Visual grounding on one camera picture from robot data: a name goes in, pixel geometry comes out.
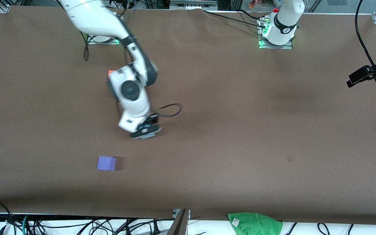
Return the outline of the purple foam block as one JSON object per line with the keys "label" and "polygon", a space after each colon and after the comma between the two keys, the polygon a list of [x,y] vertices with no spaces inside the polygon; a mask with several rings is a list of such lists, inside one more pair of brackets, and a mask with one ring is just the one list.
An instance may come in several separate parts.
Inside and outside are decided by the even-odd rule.
{"label": "purple foam block", "polygon": [[97,170],[115,171],[116,158],[111,156],[99,156]]}

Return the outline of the brown table cover sheet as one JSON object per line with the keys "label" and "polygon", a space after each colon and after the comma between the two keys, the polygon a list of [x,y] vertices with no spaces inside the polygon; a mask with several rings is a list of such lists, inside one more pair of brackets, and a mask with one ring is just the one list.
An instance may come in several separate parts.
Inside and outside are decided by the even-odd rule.
{"label": "brown table cover sheet", "polygon": [[[158,67],[161,132],[118,127],[108,71],[120,45],[91,45],[59,7],[0,15],[0,201],[13,213],[376,224],[376,82],[353,15],[305,14],[293,49],[200,9],[141,9],[127,25]],[[115,171],[97,170],[99,156]]]}

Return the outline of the small orange red object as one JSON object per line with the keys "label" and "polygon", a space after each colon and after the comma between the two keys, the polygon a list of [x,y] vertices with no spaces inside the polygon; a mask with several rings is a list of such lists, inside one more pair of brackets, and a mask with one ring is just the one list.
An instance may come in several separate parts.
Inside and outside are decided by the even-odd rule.
{"label": "small orange red object", "polygon": [[275,8],[273,0],[248,0],[249,9],[260,10]]}

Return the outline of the green cloth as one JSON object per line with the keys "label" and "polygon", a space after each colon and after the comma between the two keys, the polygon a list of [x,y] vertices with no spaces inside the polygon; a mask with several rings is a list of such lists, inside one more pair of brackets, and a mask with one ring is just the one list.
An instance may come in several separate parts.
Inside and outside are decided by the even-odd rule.
{"label": "green cloth", "polygon": [[254,212],[228,213],[236,235],[280,235],[283,221]]}

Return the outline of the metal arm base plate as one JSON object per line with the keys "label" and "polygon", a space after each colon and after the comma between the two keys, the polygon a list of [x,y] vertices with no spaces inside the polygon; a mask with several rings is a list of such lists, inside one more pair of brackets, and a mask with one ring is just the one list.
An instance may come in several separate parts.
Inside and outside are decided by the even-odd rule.
{"label": "metal arm base plate", "polygon": [[100,35],[86,34],[86,42],[94,45],[119,45],[120,41],[116,38]]}
{"label": "metal arm base plate", "polygon": [[268,15],[259,18],[257,24],[263,26],[257,30],[260,49],[293,49],[292,39],[296,28],[289,33],[281,33]]}

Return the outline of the grey metal post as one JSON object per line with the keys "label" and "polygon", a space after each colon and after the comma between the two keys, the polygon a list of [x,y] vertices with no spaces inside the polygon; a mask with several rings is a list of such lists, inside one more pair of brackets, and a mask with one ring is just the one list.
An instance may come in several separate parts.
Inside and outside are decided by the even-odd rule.
{"label": "grey metal post", "polygon": [[190,220],[190,215],[190,209],[177,209],[176,218],[166,235],[188,235],[188,222]]}

